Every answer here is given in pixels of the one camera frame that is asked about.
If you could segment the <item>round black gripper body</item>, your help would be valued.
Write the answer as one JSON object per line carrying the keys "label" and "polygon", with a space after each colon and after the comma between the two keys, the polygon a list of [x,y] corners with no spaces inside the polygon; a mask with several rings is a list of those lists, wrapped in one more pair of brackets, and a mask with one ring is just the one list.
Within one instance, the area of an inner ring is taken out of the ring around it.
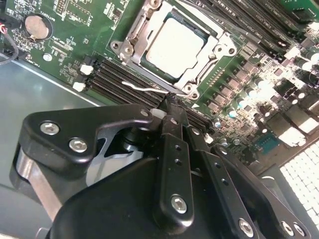
{"label": "round black gripper body", "polygon": [[[53,224],[54,239],[168,239],[153,218],[157,162],[143,159],[70,198]],[[224,216],[203,179],[192,174],[194,222],[181,239],[229,239]]]}

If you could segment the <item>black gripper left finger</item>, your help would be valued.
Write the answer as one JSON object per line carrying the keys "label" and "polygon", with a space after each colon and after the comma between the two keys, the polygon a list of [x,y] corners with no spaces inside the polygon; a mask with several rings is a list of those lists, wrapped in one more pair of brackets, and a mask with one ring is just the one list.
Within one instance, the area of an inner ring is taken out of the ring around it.
{"label": "black gripper left finger", "polygon": [[181,234],[194,220],[188,144],[174,103],[166,99],[156,112],[163,117],[138,104],[30,114],[22,123],[13,166],[54,222],[70,198],[96,184],[86,182],[93,161],[117,154],[129,140],[143,152],[138,160],[157,162],[155,223],[168,234]]}

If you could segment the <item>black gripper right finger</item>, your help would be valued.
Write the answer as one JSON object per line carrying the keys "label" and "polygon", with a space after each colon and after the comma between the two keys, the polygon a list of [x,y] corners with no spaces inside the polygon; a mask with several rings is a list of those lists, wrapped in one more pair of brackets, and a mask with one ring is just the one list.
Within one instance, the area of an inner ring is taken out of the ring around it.
{"label": "black gripper right finger", "polygon": [[228,239],[310,239],[311,233],[297,216],[221,144],[208,147],[190,110],[174,99],[174,114],[182,123],[191,150],[191,164],[199,168],[216,195]]}

